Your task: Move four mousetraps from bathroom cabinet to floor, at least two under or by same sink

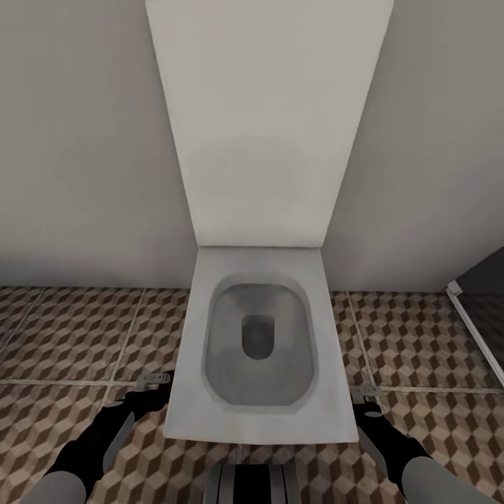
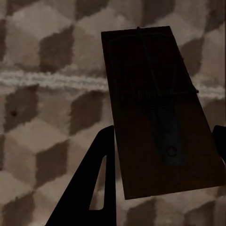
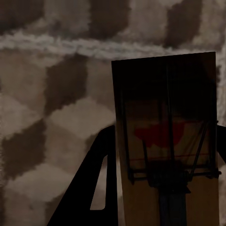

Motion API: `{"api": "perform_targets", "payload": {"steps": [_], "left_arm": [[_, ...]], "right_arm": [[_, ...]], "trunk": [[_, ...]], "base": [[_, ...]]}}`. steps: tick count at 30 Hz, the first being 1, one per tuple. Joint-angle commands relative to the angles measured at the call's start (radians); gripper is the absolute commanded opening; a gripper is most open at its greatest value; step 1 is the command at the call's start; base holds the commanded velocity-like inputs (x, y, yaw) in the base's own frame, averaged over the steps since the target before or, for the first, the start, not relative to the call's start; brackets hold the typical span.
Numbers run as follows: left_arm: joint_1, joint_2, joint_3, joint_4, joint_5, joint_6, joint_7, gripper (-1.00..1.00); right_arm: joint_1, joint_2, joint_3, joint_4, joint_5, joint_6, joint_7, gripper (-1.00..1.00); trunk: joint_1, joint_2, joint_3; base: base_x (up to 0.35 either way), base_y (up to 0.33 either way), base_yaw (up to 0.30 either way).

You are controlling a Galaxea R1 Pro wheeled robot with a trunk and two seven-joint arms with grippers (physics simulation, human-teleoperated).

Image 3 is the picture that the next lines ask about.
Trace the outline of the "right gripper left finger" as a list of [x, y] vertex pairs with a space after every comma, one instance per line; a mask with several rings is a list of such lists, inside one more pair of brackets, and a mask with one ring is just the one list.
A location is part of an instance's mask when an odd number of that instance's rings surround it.
[[[105, 209], [90, 210], [104, 157]], [[118, 226], [115, 126], [99, 132], [47, 226]]]

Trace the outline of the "mousetrap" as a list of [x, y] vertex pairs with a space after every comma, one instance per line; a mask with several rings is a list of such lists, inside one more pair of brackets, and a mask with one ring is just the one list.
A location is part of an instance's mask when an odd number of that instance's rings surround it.
[[216, 52], [111, 64], [125, 226], [219, 226]]

